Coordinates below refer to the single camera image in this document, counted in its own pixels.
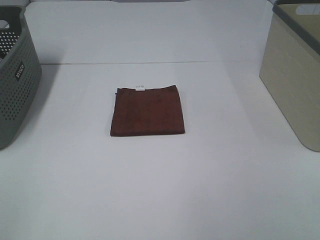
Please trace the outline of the brown towel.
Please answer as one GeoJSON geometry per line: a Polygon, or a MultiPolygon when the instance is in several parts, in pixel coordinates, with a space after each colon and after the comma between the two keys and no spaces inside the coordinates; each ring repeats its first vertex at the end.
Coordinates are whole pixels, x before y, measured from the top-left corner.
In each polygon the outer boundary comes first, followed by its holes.
{"type": "Polygon", "coordinates": [[[176,85],[143,91],[117,89],[110,127],[112,137],[179,135],[185,132],[176,85]]]}

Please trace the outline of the beige plastic basket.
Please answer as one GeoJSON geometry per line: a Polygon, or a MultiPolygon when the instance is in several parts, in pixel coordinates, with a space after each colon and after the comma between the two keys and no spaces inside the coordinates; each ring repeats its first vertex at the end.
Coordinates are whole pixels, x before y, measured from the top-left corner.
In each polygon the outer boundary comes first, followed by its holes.
{"type": "Polygon", "coordinates": [[[277,0],[259,77],[300,143],[320,150],[320,2],[277,0]]]}

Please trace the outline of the grey perforated plastic basket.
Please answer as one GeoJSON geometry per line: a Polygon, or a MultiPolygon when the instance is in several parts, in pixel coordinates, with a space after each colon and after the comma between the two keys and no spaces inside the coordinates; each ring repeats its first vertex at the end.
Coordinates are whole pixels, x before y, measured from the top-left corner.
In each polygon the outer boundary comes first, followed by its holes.
{"type": "Polygon", "coordinates": [[[2,5],[0,19],[0,147],[17,135],[38,90],[42,68],[25,18],[25,7],[2,5]]]}

